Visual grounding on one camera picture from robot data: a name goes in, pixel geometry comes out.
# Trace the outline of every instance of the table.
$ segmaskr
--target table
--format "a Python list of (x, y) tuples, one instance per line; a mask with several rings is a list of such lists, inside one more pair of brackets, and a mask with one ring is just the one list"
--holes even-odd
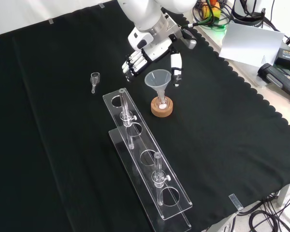
[[(170, 15), (184, 23), (182, 17)], [(109, 30), (115, 21), (125, 26)], [(107, 135), (115, 125), (102, 95), (121, 87), (128, 89), (194, 204), (187, 211), (192, 231), (234, 213), (228, 197), (232, 193), (246, 206), (290, 183), (290, 155), (281, 158), (284, 152), (290, 154), (290, 127), (197, 34), (195, 50), (175, 45), (185, 76), (179, 90), (166, 90), (174, 112), (165, 120), (152, 116), (149, 106), (155, 92), (144, 85), (144, 76), (169, 69), (170, 57), (128, 84), (120, 71), (123, 57), (132, 52), (127, 41), (132, 28), (117, 3), (110, 2), (103, 9), (55, 18), (52, 25), (43, 22), (0, 36), (0, 171), (17, 176), (13, 181), (0, 176), (0, 216), (10, 228), (150, 231)], [(91, 94), (92, 72), (101, 73), (96, 95)], [(36, 151), (26, 152), (29, 138), (39, 145), (33, 146)], [(4, 165), (15, 152), (21, 161), (10, 172)], [(275, 177), (269, 174), (276, 169)], [(31, 172), (40, 177), (39, 184), (28, 177)], [(51, 180), (43, 178), (45, 173)], [(3, 181), (9, 191), (1, 189)], [(27, 210), (17, 212), (15, 205), (10, 209), (5, 199), (17, 203), (17, 196), (26, 192), (31, 200), (24, 197), (21, 205)], [(41, 215), (32, 207), (42, 208)], [(0, 222), (0, 231), (4, 229)]]
[[(273, 12), (273, 23), (274, 25), (277, 25), (277, 28), (283, 29), (284, 32), (286, 32), (287, 35), (290, 35), (290, 24), (287, 24), (286, 21), (284, 21), (283, 18), (280, 18), (279, 15), (281, 15), (282, 12), (286, 11), (285, 7), (278, 7), (277, 4), (283, 4), (283, 2), (276, 3), (276, 6), (274, 8)], [(184, 14), (184, 16), (187, 18), (189, 22), (193, 21), (193, 15), (191, 12), (187, 12)], [(206, 39), (206, 41), (209, 43), (209, 45), (213, 48), (214, 51), (220, 52), (222, 47), (222, 40), (224, 37), (225, 32), (222, 30), (215, 30), (210, 29), (206, 27), (195, 27), (198, 32)], [(233, 60), (228, 60), (229, 65), (233, 68), (234, 71), (236, 71), (240, 76), (242, 76), (245, 80), (245, 82), (250, 83), (254, 89), (257, 90), (259, 94), (261, 94), (264, 99), (268, 100), (269, 103), (275, 107), (275, 109), (280, 112), (285, 118), (289, 124), (290, 124), (290, 96), (280, 89), (268, 85), (265, 86), (265, 83), (256, 76), (257, 69), (256, 67), (253, 67), (251, 65), (246, 65), (240, 62), (236, 62)], [(290, 192), (290, 185), (286, 185), (279, 193), (279, 197), (277, 200), (277, 205), (281, 207), (286, 202), (286, 196)], [(229, 217), (226, 217), (219, 223), (213, 225), (207, 232), (217, 232), (221, 228), (223, 228), (226, 224), (228, 224), (230, 221), (233, 220), (233, 218), (236, 216), (235, 214), (230, 215)]]

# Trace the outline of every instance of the rack hole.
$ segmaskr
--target rack hole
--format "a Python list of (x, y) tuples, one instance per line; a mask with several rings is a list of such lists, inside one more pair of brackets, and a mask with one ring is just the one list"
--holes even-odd
[(179, 193), (177, 189), (173, 187), (164, 188), (160, 195), (163, 196), (163, 204), (166, 206), (174, 206), (179, 202)]
[(154, 150), (145, 150), (141, 153), (140, 160), (145, 166), (154, 165)]
[(115, 97), (112, 98), (112, 105), (114, 107), (117, 107), (117, 108), (121, 107), (121, 102), (120, 102), (119, 95), (117, 95), (117, 96), (115, 96)]
[(136, 137), (139, 136), (142, 133), (142, 126), (140, 123), (132, 122), (132, 125), (130, 127), (126, 127), (126, 132), (128, 136)]

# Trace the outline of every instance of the acrylic base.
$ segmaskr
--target acrylic base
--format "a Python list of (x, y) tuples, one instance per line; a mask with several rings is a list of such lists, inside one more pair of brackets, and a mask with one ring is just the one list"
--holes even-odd
[[(142, 203), (145, 214), (148, 217), (155, 232), (186, 232), (191, 229), (191, 225), (185, 214), (179, 213), (170, 219), (163, 220), (159, 214), (153, 199), (140, 176), (140, 173), (135, 166), (131, 155), (123, 141), (118, 129), (109, 131), (111, 140), (117, 150), (117, 153), (126, 169), (127, 174), (134, 186), (134, 189)], [(164, 201), (172, 202), (172, 193), (164, 195)]]

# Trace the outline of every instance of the clear funnel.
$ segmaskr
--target clear funnel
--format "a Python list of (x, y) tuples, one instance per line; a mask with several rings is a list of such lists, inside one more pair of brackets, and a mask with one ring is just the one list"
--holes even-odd
[(171, 73), (164, 69), (157, 69), (145, 77), (145, 84), (152, 87), (158, 94), (156, 105), (159, 109), (166, 109), (169, 101), (165, 98), (164, 91), (171, 80)]

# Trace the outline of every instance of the power adapter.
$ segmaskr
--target power adapter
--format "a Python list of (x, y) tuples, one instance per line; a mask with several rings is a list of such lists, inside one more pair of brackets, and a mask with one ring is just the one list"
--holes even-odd
[(275, 61), (276, 65), (281, 65), (286, 69), (290, 69), (290, 51), (280, 48)]

